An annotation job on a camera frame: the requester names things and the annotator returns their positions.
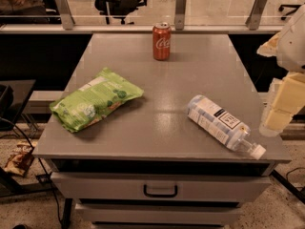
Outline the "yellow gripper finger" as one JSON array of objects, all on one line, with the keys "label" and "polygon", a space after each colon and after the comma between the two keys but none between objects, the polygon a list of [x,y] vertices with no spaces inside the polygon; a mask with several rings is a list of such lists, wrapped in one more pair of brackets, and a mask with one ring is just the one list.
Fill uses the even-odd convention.
[{"label": "yellow gripper finger", "polygon": [[279,35],[280,35],[279,32],[276,33],[267,42],[260,45],[256,53],[265,57],[277,56],[277,43],[278,43]]},{"label": "yellow gripper finger", "polygon": [[267,137],[277,136],[305,107],[305,74],[287,73],[282,79],[274,78],[266,101],[259,132]]}]

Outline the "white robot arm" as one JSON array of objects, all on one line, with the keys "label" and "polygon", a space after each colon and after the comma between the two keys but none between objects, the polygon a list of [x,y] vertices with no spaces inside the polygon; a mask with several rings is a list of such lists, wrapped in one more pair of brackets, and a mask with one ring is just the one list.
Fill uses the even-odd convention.
[{"label": "white robot arm", "polygon": [[305,5],[256,53],[275,56],[277,65],[287,71],[282,79],[273,79],[259,126],[262,135],[276,136],[305,107]]}]

